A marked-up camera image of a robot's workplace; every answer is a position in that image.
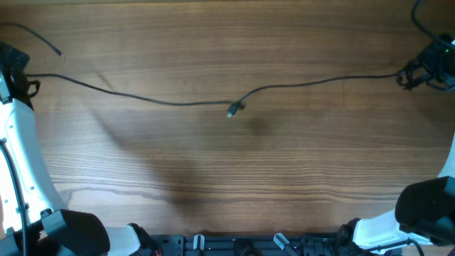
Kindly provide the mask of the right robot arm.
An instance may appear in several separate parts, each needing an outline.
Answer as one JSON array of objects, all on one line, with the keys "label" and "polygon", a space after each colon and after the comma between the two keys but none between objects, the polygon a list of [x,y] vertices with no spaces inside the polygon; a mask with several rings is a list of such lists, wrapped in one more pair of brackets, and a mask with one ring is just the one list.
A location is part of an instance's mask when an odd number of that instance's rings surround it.
[{"label": "right robot arm", "polygon": [[[454,37],[443,33],[408,62],[397,78],[404,90],[426,84],[454,91]],[[334,255],[385,255],[414,245],[454,244],[454,152],[436,178],[407,186],[395,208],[374,218],[342,225],[333,239]]]}]

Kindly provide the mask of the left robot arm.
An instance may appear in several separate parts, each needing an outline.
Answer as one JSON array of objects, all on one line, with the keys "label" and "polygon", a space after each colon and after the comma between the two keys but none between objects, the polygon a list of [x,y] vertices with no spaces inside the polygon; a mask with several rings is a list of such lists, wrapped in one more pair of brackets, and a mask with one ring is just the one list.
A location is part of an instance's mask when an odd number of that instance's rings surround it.
[{"label": "left robot arm", "polygon": [[1,44],[2,255],[143,255],[153,242],[138,225],[106,228],[69,210],[50,179],[36,136],[31,102],[40,88],[27,79],[29,56]]}]

